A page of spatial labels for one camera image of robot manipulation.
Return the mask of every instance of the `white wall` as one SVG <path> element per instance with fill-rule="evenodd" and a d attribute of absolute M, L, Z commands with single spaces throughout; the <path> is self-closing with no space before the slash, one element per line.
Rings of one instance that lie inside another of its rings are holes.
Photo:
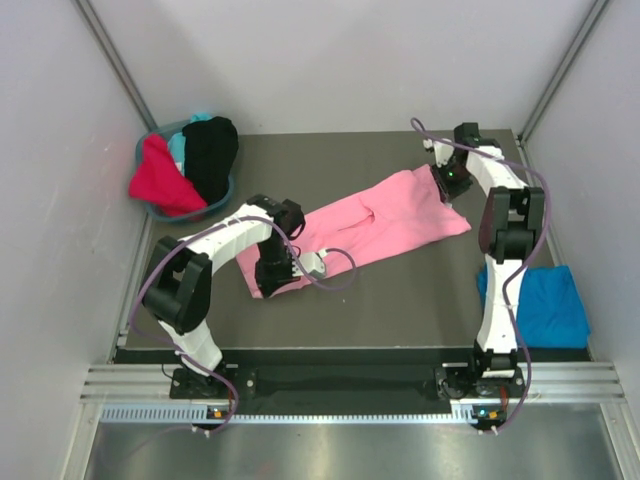
<path fill-rule="evenodd" d="M 68 0 L 0 7 L 0 477 L 53 478 L 140 232 L 143 127 Z"/>
<path fill-rule="evenodd" d="M 640 424 L 640 3 L 611 2 L 530 141 L 553 227 Z"/>
<path fill-rule="evenodd" d="M 94 0 L 159 123 L 520 129 L 592 0 Z"/>

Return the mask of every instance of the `black cloth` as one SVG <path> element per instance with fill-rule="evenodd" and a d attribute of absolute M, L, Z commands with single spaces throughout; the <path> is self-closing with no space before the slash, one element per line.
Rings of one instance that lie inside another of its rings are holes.
<path fill-rule="evenodd" d="M 238 153 L 238 131 L 231 120 L 214 117 L 182 129 L 185 137 L 184 176 L 211 205 L 229 188 L 228 177 Z"/>

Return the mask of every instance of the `metal floor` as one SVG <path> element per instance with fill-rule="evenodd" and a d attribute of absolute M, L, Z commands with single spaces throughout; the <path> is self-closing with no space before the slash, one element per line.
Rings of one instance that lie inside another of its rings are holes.
<path fill-rule="evenodd" d="M 177 431 L 100 424 L 85 480 L 622 480 L 599 406 L 536 405 L 502 435 L 467 425 L 235 425 Z"/>
<path fill-rule="evenodd" d="M 510 130 L 483 134 L 500 142 L 507 159 L 519 161 Z M 242 137 L 240 145 L 233 200 L 209 223 L 256 193 L 291 198 L 310 212 L 431 161 L 412 132 L 256 135 Z M 222 348 L 471 346 L 482 320 L 475 280 L 484 260 L 477 246 L 484 209 L 480 188 L 475 185 L 456 199 L 454 208 L 474 227 L 471 232 L 361 267 L 356 282 L 338 293 L 306 287 L 255 300 L 237 264 L 230 262 L 213 279 L 208 322 L 216 342 Z M 151 242 L 207 225 L 155 224 Z M 547 248 L 536 264 L 552 265 Z M 164 334 L 145 311 L 138 325 Z M 126 347 L 163 346 L 130 333 Z"/>

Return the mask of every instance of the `red cloth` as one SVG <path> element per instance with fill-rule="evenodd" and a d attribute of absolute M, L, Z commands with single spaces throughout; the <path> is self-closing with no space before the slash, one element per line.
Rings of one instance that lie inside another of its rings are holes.
<path fill-rule="evenodd" d="M 176 167 L 165 139 L 156 134 L 142 144 L 142 163 L 129 183 L 129 196 L 157 205 L 170 217 L 207 206 Z"/>

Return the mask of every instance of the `metal pole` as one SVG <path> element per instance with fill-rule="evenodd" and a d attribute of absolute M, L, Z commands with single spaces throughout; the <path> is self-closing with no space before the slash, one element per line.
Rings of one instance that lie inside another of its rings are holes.
<path fill-rule="evenodd" d="M 140 90 L 136 86 L 129 70 L 127 70 L 127 67 L 122 61 L 120 53 L 118 53 L 118 50 L 111 41 L 111 38 L 102 24 L 95 8 L 89 0 L 72 0 L 72 2 L 78 8 L 82 18 L 98 42 L 98 46 L 107 57 L 107 61 L 118 77 L 118 80 L 120 80 L 127 96 L 131 100 L 131 103 L 133 103 L 133 106 L 137 110 L 138 115 L 140 115 L 140 118 L 146 125 L 147 129 L 155 130 L 158 128 L 158 124 L 154 120 L 153 115 L 151 115 L 149 107 L 145 103 L 144 98 L 142 98 Z"/>
<path fill-rule="evenodd" d="M 578 29 L 575 37 L 571 41 L 569 48 L 565 52 L 560 64 L 556 68 L 551 80 L 545 87 L 538 103 L 536 103 L 533 112 L 529 115 L 522 132 L 518 135 L 518 139 L 522 143 L 526 143 L 530 138 L 531 134 L 538 126 L 542 115 L 549 107 L 551 100 L 558 92 L 560 85 L 569 73 L 569 70 L 575 63 L 576 58 L 578 58 L 578 54 L 582 51 L 585 43 L 593 33 L 595 26 L 598 24 L 598 21 L 602 18 L 607 6 L 610 4 L 610 0 L 595 0 L 587 13 L 582 25 Z"/>
<path fill-rule="evenodd" d="M 519 364 L 525 370 L 524 363 Z M 177 365 L 166 365 L 172 375 Z M 191 400 L 169 397 L 171 380 L 165 377 L 161 365 L 114 364 L 89 368 L 80 403 L 100 404 L 171 404 L 189 405 Z M 624 403 L 625 396 L 615 367 L 611 362 L 534 362 L 528 403 Z M 496 403 L 499 399 L 478 398 L 451 400 L 452 405 Z M 226 394 L 210 398 L 207 405 L 229 404 Z"/>

